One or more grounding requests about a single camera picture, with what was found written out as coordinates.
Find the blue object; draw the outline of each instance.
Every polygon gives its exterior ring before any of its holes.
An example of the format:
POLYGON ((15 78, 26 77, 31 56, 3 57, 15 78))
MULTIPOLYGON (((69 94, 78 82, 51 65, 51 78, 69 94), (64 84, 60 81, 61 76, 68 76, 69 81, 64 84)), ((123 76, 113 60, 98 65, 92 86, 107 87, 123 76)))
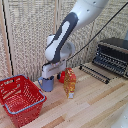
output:
POLYGON ((40 77, 38 79, 38 83, 45 92, 51 92, 53 90, 54 76, 51 76, 50 79, 40 77))

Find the orange object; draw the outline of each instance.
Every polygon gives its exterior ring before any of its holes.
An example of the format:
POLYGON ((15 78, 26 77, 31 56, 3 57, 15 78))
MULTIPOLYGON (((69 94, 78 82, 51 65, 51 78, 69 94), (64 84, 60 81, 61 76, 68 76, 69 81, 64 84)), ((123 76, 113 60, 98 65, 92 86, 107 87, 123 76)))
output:
POLYGON ((59 81, 61 83, 64 83, 64 78, 65 78, 65 71, 62 71, 59 81))
POLYGON ((64 79, 64 90, 66 92, 67 98, 73 98, 75 84, 76 84, 76 76, 72 68, 66 68, 65 79, 64 79))

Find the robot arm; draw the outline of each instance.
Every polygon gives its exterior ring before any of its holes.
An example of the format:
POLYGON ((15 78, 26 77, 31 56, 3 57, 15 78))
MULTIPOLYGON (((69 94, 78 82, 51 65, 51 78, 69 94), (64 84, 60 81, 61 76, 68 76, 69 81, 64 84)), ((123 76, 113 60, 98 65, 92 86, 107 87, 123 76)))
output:
POLYGON ((49 63, 42 67, 42 77, 47 79, 66 68, 66 59, 75 52, 73 43, 66 41, 70 34, 93 22, 108 0, 77 0, 55 35, 49 36, 45 57, 49 63))
POLYGON ((78 0, 63 20, 53 40, 48 43, 45 51, 46 59, 52 64, 67 59, 69 56, 61 53, 61 49, 69 35, 93 22, 107 2, 108 0, 78 0))

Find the woven wall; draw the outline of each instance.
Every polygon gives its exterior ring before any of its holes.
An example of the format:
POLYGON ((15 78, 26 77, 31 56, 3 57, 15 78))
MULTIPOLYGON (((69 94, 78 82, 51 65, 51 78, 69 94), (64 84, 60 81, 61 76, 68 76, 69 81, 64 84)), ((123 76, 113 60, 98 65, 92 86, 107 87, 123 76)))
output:
MULTIPOLYGON (((72 10, 76 0, 61 0, 61 17, 62 22, 68 13, 72 10)), ((76 52, 78 52, 90 39, 93 23, 87 25, 86 27, 77 30, 73 35, 70 35, 68 40, 74 43, 76 47, 76 52)), ((73 59, 67 62, 68 67, 76 67, 81 63, 86 62, 87 48, 76 55, 73 59)))
MULTIPOLYGON (((95 20, 92 37, 116 14, 127 0, 109 0, 106 8, 95 20)), ((116 37, 125 39, 128 30, 128 5, 103 29, 103 31, 90 44, 87 53, 87 61, 91 61, 95 55, 96 42, 102 39, 116 37)))
POLYGON ((12 75, 7 36, 5 32, 6 28, 3 7, 0 1, 0 80, 12 75))
POLYGON ((53 33, 55 1, 8 0, 5 8, 10 13, 14 75, 24 74, 35 81, 46 63, 46 38, 53 33))

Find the basket handle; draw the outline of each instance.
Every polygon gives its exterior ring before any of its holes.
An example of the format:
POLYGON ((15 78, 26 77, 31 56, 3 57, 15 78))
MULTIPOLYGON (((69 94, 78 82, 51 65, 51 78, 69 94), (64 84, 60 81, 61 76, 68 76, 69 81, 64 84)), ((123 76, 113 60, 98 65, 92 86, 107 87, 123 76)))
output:
POLYGON ((42 96, 44 96, 44 98, 42 99, 42 100, 40 100, 40 101, 38 101, 38 102, 36 102, 36 103, 34 103, 34 104, 32 104, 32 105, 29 105, 29 106, 27 106, 27 107, 25 107, 25 108, 23 108, 23 109, 21 109, 21 110, 19 110, 19 111, 17 111, 17 112, 11 112, 10 111, 10 109, 8 108, 8 105, 7 104, 5 104, 5 107, 6 107, 6 109, 8 110, 8 112, 10 113, 10 114, 18 114, 18 113, 20 113, 20 112, 22 112, 22 111, 24 111, 24 110, 26 110, 26 109, 28 109, 28 108, 30 108, 30 107, 33 107, 34 105, 36 105, 36 104, 39 104, 39 103, 41 103, 41 102, 43 102, 44 100, 45 100, 45 95, 39 90, 39 92, 40 92, 40 94, 42 95, 42 96))
POLYGON ((41 87, 42 85, 41 85, 41 83, 40 83, 40 80, 43 80, 43 77, 38 78, 38 83, 39 83, 39 85, 40 85, 40 87, 41 87))
POLYGON ((5 79, 2 79, 2 80, 0 80, 0 82, 2 82, 4 80, 11 79, 11 78, 14 78, 14 77, 17 77, 17 76, 24 76, 26 79, 28 79, 25 75, 19 74, 19 75, 16 75, 16 76, 12 76, 12 77, 8 77, 8 78, 5 78, 5 79))

